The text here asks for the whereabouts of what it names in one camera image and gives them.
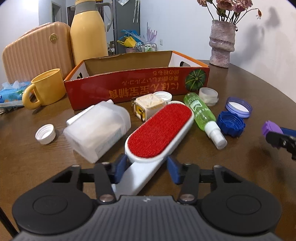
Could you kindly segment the beige square lidded jar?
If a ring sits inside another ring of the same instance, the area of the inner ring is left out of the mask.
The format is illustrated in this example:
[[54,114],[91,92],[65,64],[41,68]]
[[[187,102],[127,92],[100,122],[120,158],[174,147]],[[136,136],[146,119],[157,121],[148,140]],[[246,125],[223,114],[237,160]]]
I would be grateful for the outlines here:
[[132,112],[142,121],[147,121],[166,105],[166,102],[155,94],[146,94],[132,101]]

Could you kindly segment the translucent tape roll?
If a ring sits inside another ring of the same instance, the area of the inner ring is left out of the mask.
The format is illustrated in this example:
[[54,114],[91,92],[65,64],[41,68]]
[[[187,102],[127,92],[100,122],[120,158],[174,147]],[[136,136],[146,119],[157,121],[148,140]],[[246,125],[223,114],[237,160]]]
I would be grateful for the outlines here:
[[198,96],[207,106],[214,106],[219,100],[218,92],[208,87],[200,88]]

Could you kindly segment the dried pink flowers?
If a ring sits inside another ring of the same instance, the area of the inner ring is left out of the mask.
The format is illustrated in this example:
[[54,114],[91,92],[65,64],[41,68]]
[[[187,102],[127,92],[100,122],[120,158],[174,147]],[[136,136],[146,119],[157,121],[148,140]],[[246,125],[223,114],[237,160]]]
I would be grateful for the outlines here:
[[257,11],[257,19],[261,19],[262,12],[259,8],[253,7],[252,0],[197,0],[197,3],[206,8],[212,18],[215,20],[209,6],[213,6],[218,16],[217,20],[237,25],[242,18],[251,11]]

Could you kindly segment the red orange cardboard box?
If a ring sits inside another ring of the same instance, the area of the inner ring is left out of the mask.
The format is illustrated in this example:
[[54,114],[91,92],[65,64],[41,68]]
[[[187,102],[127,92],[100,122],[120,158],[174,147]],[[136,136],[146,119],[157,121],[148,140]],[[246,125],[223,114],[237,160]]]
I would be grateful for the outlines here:
[[198,92],[207,86],[210,67],[176,51],[125,53],[81,61],[64,85],[73,110],[103,100],[114,103],[167,91]]

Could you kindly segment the yellow ceramic mug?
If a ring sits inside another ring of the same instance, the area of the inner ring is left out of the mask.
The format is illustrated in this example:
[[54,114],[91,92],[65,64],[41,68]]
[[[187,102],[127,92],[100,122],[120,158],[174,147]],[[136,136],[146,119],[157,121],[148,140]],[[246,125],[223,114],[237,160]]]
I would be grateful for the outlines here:
[[27,109],[53,104],[64,97],[66,89],[60,68],[48,70],[36,76],[22,95]]

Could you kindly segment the grey refrigerator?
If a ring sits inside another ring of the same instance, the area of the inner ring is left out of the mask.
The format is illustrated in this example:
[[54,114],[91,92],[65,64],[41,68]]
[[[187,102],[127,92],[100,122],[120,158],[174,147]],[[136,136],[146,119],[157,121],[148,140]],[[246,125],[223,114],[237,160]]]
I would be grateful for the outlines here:
[[123,45],[117,41],[124,41],[125,32],[122,30],[136,31],[140,34],[140,1],[113,1],[113,33],[115,53],[125,53]]

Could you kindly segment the peach ribbed small suitcase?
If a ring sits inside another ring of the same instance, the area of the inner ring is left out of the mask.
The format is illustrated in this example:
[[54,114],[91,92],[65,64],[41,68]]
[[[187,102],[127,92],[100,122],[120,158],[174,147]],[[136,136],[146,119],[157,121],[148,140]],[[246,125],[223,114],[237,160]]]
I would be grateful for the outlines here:
[[59,68],[65,78],[74,68],[70,26],[63,22],[36,27],[2,52],[7,81],[31,81],[48,70]]

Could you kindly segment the translucent white plastic container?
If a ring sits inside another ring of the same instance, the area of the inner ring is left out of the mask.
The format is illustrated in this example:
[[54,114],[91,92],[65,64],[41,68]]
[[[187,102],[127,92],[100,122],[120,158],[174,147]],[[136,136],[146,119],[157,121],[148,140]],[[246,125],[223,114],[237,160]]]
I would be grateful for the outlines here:
[[130,128],[130,114],[125,108],[102,101],[67,126],[63,134],[73,150],[95,163]]

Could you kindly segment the pink textured vase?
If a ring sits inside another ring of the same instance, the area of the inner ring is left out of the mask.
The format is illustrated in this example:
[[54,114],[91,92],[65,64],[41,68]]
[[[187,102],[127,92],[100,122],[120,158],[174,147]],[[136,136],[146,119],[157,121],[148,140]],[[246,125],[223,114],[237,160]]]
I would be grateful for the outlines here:
[[212,48],[210,64],[229,68],[230,53],[235,51],[235,25],[213,20],[209,39],[209,46]]

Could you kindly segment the green spray bottle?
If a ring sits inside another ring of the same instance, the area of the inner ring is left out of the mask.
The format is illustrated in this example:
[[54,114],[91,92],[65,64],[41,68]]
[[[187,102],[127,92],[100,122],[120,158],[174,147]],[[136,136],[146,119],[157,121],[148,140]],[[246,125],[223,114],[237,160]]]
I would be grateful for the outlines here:
[[191,109],[198,127],[207,134],[216,148],[218,150],[225,148],[227,140],[216,123],[215,115],[203,100],[196,93],[190,92],[185,95],[184,104]]

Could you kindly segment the yellow thermos jug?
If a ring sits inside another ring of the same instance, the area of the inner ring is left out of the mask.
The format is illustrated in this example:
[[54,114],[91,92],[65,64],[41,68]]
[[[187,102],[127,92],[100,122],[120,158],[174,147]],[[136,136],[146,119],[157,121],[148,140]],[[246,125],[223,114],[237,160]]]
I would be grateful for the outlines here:
[[75,1],[75,15],[71,24],[70,38],[74,64],[91,58],[108,56],[106,32],[112,25],[105,25],[98,11],[99,6],[107,6],[113,11],[111,3],[96,1]]

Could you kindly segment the dark blue bottle cap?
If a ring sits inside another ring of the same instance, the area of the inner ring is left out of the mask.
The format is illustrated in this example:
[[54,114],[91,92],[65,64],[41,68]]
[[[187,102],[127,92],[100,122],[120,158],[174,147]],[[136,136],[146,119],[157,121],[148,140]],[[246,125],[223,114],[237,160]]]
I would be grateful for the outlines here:
[[229,111],[222,111],[218,115],[217,125],[222,133],[233,138],[240,137],[246,127],[243,118]]

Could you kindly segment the purple bottle cap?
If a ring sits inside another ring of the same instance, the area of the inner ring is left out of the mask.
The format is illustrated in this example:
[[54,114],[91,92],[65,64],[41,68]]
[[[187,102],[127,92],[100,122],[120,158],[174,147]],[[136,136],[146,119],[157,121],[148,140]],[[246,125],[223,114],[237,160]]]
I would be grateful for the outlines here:
[[283,131],[282,129],[274,122],[270,121],[270,120],[267,120],[262,128],[261,128],[261,131],[262,131],[262,134],[264,135],[264,137],[266,137],[266,135],[269,133],[269,132],[275,132],[275,133],[280,133],[280,134],[283,134]]

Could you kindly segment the white ribbed bottle cap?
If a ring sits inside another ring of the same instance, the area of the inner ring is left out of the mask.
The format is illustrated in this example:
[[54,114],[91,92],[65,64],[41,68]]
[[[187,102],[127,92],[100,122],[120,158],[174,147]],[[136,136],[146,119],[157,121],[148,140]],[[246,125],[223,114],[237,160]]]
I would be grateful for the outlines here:
[[46,124],[44,126],[41,126],[36,134],[35,139],[41,144],[41,145],[48,145],[56,137],[55,128],[52,124]]

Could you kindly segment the red white lint brush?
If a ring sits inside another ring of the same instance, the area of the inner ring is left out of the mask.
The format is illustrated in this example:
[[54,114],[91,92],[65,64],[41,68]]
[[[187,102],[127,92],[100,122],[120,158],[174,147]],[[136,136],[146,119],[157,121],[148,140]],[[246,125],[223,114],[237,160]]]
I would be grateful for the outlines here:
[[165,105],[137,128],[125,141],[125,154],[131,165],[120,182],[113,185],[117,199],[137,195],[151,180],[188,133],[194,115],[183,103]]

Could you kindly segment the blue tissue pack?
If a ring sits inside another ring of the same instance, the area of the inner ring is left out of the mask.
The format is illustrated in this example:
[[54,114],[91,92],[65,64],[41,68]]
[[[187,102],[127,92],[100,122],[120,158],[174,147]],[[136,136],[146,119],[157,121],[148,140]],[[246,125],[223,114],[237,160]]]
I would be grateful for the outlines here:
[[15,108],[23,106],[23,92],[30,85],[29,81],[15,81],[10,84],[5,82],[0,90],[0,106],[1,108]]

